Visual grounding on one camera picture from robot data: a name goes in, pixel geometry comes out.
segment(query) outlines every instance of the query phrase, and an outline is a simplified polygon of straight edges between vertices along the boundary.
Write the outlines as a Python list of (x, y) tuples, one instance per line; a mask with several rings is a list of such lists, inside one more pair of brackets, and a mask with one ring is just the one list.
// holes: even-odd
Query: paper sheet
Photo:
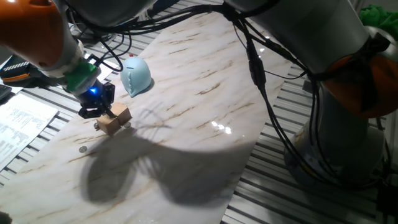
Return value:
[[(0, 65), (0, 69), (2, 69), (3, 66), (6, 65), (6, 63), (10, 60), (10, 58), (11, 58), (11, 57), (9, 57), (4, 63), (2, 63), (2, 64)], [(1, 80), (1, 78), (0, 78), (0, 84), (1, 84), (1, 85), (4, 85), (4, 82)], [(15, 93), (15, 94), (17, 94), (17, 92), (21, 91), (21, 90), (24, 88), (24, 87), (13, 87), (13, 86), (9, 86), (9, 87), (12, 88), (11, 91), (12, 91), (13, 93)]]
[(0, 170), (43, 131), (57, 111), (24, 95), (0, 106)]

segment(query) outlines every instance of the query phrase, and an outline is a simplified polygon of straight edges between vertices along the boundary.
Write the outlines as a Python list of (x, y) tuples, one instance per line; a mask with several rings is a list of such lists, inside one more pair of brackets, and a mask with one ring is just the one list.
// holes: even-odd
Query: light blue object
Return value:
[(150, 86), (152, 78), (147, 63), (139, 57), (130, 57), (123, 63), (122, 83), (131, 97)]

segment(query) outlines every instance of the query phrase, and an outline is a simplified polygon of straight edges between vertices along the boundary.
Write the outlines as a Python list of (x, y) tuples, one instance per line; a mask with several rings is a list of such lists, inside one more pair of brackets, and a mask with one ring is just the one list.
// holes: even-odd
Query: white marble board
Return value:
[[(287, 75), (290, 62), (259, 54)], [(132, 128), (111, 138), (74, 117), (0, 190), (0, 211), (19, 224), (220, 222), (268, 116), (245, 50), (212, 13), (164, 30), (140, 57), (151, 90), (130, 98), (114, 81)], [(271, 101), (282, 84), (267, 76)]]

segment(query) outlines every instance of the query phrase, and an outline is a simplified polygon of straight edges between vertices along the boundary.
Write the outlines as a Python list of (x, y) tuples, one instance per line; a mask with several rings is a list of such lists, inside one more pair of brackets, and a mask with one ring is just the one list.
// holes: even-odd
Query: wooden block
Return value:
[(111, 108), (115, 118), (110, 118), (107, 114), (97, 119), (98, 127), (106, 134), (112, 136), (120, 127), (131, 119), (129, 108), (121, 103), (115, 103)]
[(97, 118), (98, 127), (108, 135), (113, 135), (120, 129), (120, 124), (117, 118), (110, 118), (108, 115), (102, 115)]
[(122, 103), (114, 103), (111, 111), (116, 115), (120, 125), (126, 124), (131, 119), (129, 108)]

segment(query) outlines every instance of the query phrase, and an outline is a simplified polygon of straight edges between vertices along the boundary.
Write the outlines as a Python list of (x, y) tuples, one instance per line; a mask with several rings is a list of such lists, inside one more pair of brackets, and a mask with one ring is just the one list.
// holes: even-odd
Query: black cable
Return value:
[(85, 29), (79, 33), (79, 36), (77, 37), (77, 39), (82, 37), (82, 35), (87, 31), (87, 29), (88, 29), (88, 27), (85, 27)]
[(118, 61), (118, 64), (119, 64), (119, 67), (120, 67), (120, 68), (119, 68), (119, 69), (114, 68), (114, 67), (108, 65), (107, 63), (105, 63), (104, 61), (101, 61), (101, 63), (102, 63), (103, 65), (107, 66), (108, 68), (112, 69), (112, 70), (115, 71), (115, 72), (121, 72), (121, 71), (123, 71), (123, 63), (122, 63), (122, 61), (120, 61), (120, 58), (119, 58), (119, 57), (113, 52), (113, 50), (105, 43), (105, 41), (103, 41), (102, 39), (99, 39), (99, 41), (104, 45), (104, 47), (105, 47), (109, 52), (111, 52), (111, 54), (113, 55), (113, 57)]
[[(129, 39), (130, 39), (129, 47), (125, 51), (123, 51), (122, 53), (117, 54), (116, 56), (120, 57), (120, 56), (122, 56), (122, 55), (124, 55), (124, 54), (126, 54), (126, 53), (128, 53), (130, 51), (131, 46), (132, 46), (132, 37), (131, 37), (130, 31), (129, 31)], [(106, 57), (106, 58), (104, 58), (104, 60), (109, 59), (109, 58), (113, 58), (113, 56)]]
[(241, 44), (243, 45), (243, 47), (247, 50), (248, 48), (245, 46), (245, 44), (243, 43), (241, 37), (239, 36), (238, 31), (236, 30), (235, 24), (233, 24), (233, 25), (234, 25), (234, 30), (235, 30), (236, 36), (238, 37), (238, 39), (239, 39), (239, 41), (241, 42)]
[(286, 80), (295, 80), (295, 79), (298, 79), (298, 78), (301, 78), (301, 77), (303, 77), (305, 74), (307, 74), (307, 72), (302, 72), (299, 76), (297, 76), (297, 77), (294, 77), (294, 78), (287, 78), (287, 77), (283, 77), (282, 75), (278, 75), (278, 74), (275, 74), (275, 73), (273, 73), (273, 72), (269, 72), (269, 71), (267, 71), (267, 70), (264, 70), (266, 73), (270, 73), (271, 75), (275, 75), (276, 77), (280, 77), (280, 78), (283, 78), (283, 79), (286, 79)]
[[(122, 35), (122, 41), (116, 45), (114, 48), (112, 48), (113, 51), (115, 51), (118, 47), (122, 46), (122, 44), (124, 43), (124, 35)], [(106, 52), (104, 55), (102, 55), (102, 57), (100, 58), (101, 60), (105, 60), (106, 55), (109, 54), (110, 52)]]

